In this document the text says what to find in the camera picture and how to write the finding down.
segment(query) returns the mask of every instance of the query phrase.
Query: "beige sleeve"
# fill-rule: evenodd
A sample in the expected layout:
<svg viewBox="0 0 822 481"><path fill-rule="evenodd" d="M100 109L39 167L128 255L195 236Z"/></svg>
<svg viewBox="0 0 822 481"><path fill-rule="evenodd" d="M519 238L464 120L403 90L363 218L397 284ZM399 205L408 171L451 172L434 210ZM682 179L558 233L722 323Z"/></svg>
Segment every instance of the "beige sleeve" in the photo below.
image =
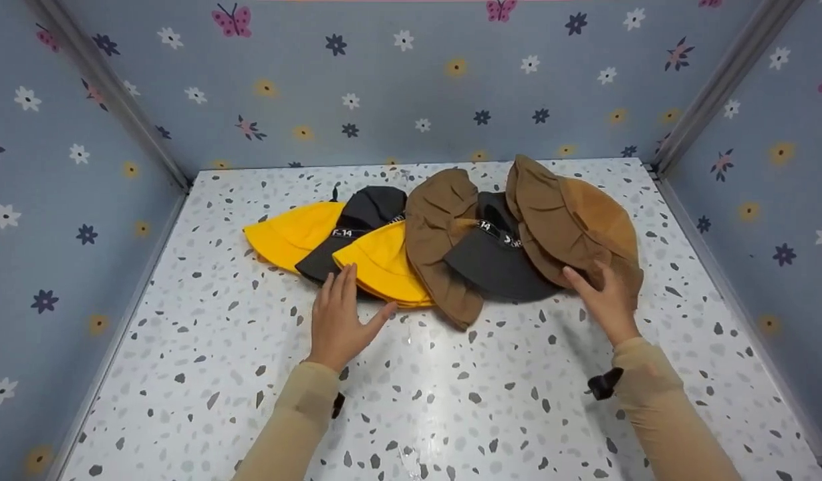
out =
<svg viewBox="0 0 822 481"><path fill-rule="evenodd" d="M641 337L622 342L613 366L625 371L616 396L658 481L740 481L661 348Z"/></svg>
<svg viewBox="0 0 822 481"><path fill-rule="evenodd" d="M339 377L319 363L292 369L274 411L233 481L301 481L328 431Z"/></svg>

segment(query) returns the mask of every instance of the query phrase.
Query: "brown bucket hat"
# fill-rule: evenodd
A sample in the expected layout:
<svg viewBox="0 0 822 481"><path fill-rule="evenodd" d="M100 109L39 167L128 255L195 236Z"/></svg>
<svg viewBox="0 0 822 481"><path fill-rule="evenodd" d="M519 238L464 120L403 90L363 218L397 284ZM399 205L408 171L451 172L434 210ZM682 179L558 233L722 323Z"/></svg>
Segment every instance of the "brown bucket hat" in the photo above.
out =
<svg viewBox="0 0 822 481"><path fill-rule="evenodd" d="M408 262L441 311L467 329L482 310L482 297L450 270L444 255L469 232L476 212L477 188L466 170L442 170L408 195L405 250Z"/></svg>
<svg viewBox="0 0 822 481"><path fill-rule="evenodd" d="M560 177L527 156L515 156L506 183L509 210L521 221L521 242L552 283L572 289L563 276L570 265L596 289L603 273L593 260L622 276L634 307L643 285L637 234L628 212L599 188Z"/></svg>

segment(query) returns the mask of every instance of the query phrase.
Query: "wall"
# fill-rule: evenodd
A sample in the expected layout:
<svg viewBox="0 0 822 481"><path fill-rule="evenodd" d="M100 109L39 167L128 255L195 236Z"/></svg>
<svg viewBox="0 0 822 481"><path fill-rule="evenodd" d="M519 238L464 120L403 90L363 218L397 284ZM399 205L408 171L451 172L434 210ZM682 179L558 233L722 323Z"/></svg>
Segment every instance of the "wall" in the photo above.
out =
<svg viewBox="0 0 822 481"><path fill-rule="evenodd" d="M822 2L800 7L670 184L822 429Z"/></svg>
<svg viewBox="0 0 822 481"><path fill-rule="evenodd" d="M233 2L63 3L194 176L516 152L647 161L759 1L518 2L493 21L483 2L238 3L247 26L230 36L213 11L224 22Z"/></svg>
<svg viewBox="0 0 822 481"><path fill-rule="evenodd" d="M179 198L35 22L0 1L0 481L44 477Z"/></svg>

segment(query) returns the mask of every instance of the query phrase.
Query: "terrazzo surface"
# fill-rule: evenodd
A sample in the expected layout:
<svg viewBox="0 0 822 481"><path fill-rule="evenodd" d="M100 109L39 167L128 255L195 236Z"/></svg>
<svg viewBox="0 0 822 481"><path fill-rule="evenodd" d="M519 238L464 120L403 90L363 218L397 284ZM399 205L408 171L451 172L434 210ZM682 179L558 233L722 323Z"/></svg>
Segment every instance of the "terrazzo surface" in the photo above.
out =
<svg viewBox="0 0 822 481"><path fill-rule="evenodd" d="M637 311L744 479L822 480L800 427L640 162L548 161L633 217ZM307 355L314 287L259 262L243 226L367 185L410 191L442 168L481 191L509 164L205 171L197 178L62 479L227 480ZM377 304L362 305L362 317ZM611 347L573 295L487 302L459 333L401 311L341 374L347 396L307 478L652 479L615 398L586 380Z"/></svg>

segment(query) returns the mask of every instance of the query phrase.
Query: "human hand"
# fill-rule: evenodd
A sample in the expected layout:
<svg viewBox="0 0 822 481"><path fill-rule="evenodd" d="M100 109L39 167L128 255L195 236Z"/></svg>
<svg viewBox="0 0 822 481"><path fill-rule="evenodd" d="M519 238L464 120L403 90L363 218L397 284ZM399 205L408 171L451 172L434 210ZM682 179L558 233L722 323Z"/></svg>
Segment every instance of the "human hand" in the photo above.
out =
<svg viewBox="0 0 822 481"><path fill-rule="evenodd" d="M637 323L634 322L634 311L628 299L625 283L613 270L604 263L595 260L595 264L604 275L604 289L600 292L570 267L563 269L564 276L574 286L574 290L583 299L592 317L601 325L613 347L635 337L640 337Z"/></svg>
<svg viewBox="0 0 822 481"><path fill-rule="evenodd" d="M313 302L310 356L304 359L306 362L321 363L337 373L343 371L369 346L396 310L396 302L390 302L362 325L357 315L356 279L357 264L346 265L336 278L328 275Z"/></svg>

